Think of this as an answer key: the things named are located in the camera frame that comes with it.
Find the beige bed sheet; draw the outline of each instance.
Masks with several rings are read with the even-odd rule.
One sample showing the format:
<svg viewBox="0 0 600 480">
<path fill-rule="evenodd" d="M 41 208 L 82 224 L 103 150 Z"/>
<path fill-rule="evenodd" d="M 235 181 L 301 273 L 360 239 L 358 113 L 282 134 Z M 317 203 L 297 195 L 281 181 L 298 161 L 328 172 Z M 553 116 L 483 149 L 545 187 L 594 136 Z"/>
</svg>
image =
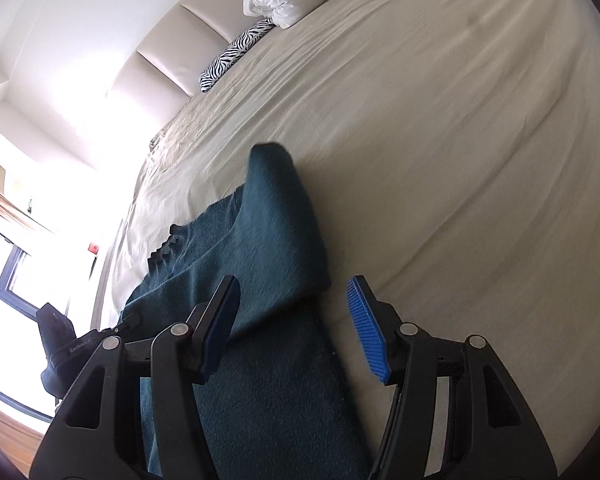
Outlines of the beige bed sheet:
<svg viewBox="0 0 600 480">
<path fill-rule="evenodd" d="M 272 31 L 147 160 L 115 254 L 118 308 L 169 225 L 232 192 L 270 140 L 317 213 L 333 279 L 322 312 L 372 447 L 392 392 L 347 313 L 354 274 L 433 336 L 486 336 L 564 469 L 600 423 L 590 0 L 330 0 Z"/>
</svg>

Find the dark green cloth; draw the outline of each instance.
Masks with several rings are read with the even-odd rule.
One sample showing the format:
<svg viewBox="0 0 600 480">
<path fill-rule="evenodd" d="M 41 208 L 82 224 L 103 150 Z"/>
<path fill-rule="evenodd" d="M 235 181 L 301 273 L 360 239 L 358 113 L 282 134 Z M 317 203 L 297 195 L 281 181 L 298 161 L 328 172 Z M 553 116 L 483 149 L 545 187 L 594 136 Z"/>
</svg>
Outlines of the dark green cloth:
<svg viewBox="0 0 600 480">
<path fill-rule="evenodd" d="M 155 336 L 237 276 L 242 301 L 220 369 L 194 387 L 221 480 L 366 478 L 368 448 L 315 311 L 330 285 L 326 250 L 288 153 L 255 146 L 244 186 L 170 232 L 122 318 L 139 312 L 132 338 Z M 148 383 L 145 447 L 159 472 Z"/>
</svg>

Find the headboard panel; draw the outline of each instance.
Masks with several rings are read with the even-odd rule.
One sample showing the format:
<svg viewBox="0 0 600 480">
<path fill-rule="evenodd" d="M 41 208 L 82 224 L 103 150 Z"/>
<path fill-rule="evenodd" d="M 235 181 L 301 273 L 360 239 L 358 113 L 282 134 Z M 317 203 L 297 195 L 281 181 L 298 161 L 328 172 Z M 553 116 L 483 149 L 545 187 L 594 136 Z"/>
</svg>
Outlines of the headboard panel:
<svg viewBox="0 0 600 480">
<path fill-rule="evenodd" d="M 108 99 L 158 132 L 200 92 L 206 66 L 258 18 L 245 16 L 242 0 L 180 0 L 142 40 L 109 90 Z"/>
</svg>

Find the window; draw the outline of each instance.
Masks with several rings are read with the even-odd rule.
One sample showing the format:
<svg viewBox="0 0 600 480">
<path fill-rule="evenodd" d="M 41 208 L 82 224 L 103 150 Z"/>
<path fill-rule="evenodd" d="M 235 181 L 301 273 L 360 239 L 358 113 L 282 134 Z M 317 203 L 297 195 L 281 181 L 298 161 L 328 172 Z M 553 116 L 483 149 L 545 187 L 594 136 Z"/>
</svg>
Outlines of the window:
<svg viewBox="0 0 600 480">
<path fill-rule="evenodd" d="M 40 381 L 46 357 L 36 311 L 47 302 L 65 311 L 68 293 L 55 290 L 36 263 L 0 233 L 0 400 L 49 422 L 55 400 Z"/>
</svg>

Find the mattress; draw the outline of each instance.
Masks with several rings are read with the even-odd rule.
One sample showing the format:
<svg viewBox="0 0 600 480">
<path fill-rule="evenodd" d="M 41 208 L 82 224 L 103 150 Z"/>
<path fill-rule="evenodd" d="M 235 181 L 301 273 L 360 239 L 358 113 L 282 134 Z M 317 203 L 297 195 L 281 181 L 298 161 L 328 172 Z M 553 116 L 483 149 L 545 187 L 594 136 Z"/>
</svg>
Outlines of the mattress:
<svg viewBox="0 0 600 480">
<path fill-rule="evenodd" d="M 600 423 L 590 0 L 330 0 L 270 32 L 147 158 L 114 253 L 117 311 L 169 226 L 231 193 L 272 140 L 314 204 L 333 282 L 321 312 L 370 445 L 392 391 L 347 311 L 354 274 L 433 336 L 484 335 L 566 468 Z"/>
</svg>

